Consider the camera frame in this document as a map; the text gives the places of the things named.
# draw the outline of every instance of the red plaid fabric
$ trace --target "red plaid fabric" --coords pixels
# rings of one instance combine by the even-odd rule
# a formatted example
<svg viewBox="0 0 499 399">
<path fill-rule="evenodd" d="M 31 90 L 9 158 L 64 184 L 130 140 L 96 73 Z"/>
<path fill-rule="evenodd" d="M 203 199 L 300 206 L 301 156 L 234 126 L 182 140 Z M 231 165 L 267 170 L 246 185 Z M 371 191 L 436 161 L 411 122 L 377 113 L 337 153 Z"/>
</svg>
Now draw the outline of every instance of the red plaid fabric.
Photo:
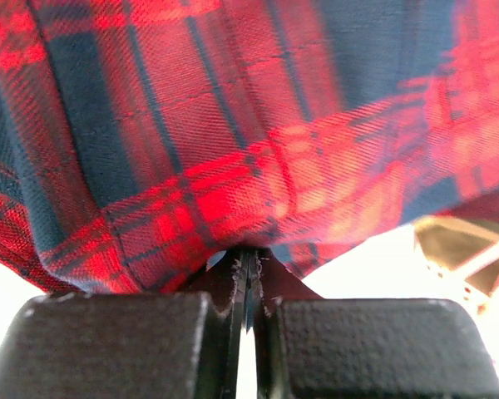
<svg viewBox="0 0 499 399">
<path fill-rule="evenodd" d="M 0 1 L 0 261 L 43 289 L 303 277 L 449 209 L 499 220 L 499 0 Z"/>
</svg>

